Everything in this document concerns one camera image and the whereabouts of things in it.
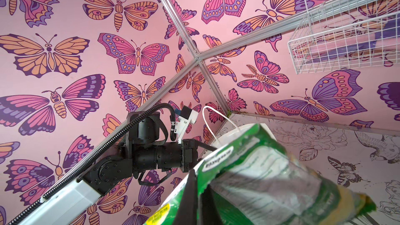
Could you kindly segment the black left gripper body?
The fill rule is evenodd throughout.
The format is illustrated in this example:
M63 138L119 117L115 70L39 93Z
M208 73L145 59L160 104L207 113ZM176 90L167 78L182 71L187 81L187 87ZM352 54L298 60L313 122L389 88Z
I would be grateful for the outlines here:
M133 176L138 178L141 173L156 169L169 171L179 168L187 173L198 164L199 145L200 141L196 139L167 142L160 146L136 145L132 149Z

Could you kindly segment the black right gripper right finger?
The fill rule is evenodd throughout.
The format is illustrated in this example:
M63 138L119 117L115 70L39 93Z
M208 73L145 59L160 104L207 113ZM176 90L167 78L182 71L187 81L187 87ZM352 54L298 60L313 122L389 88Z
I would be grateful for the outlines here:
M201 224L223 225L214 201L213 190L211 187L208 187L201 195Z

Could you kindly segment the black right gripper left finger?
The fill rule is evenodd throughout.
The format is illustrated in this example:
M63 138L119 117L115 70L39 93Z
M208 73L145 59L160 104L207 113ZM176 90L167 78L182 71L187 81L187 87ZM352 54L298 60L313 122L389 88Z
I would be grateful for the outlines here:
M191 170L188 175L181 202L176 213L173 225L196 225L197 224L197 175Z

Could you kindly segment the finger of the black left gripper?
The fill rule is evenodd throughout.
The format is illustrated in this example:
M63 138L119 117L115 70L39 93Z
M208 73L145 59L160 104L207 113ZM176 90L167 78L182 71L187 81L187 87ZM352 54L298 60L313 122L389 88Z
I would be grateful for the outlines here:
M207 151L212 151L213 152L213 151L217 150L216 147L207 145L207 144L205 144L203 142L200 142L198 140L195 140L195 144L196 144L197 147L203 148L203 149L205 149Z

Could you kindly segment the white paper bag with flower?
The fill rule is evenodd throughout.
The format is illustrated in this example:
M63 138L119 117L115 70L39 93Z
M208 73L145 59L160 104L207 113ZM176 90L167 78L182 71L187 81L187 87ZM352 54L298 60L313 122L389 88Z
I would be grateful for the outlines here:
M223 125L216 133L211 133L210 146L217 149L235 140L255 124L260 124L272 138L277 140L268 127L268 118L257 116L255 114L240 114L235 112L229 117L223 116L223 119Z

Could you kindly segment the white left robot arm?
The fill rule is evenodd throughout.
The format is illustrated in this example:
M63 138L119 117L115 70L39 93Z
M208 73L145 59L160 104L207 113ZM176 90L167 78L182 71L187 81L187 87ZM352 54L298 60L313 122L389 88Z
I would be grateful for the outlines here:
M109 211L118 212L125 207L125 193L132 178L142 186L153 187L167 180L174 168L186 173L198 163L198 147L215 150L195 139L159 146L126 144L121 155L110 155L90 164L81 176L73 172L62 179L10 224L82 224L85 211L108 197L112 202Z

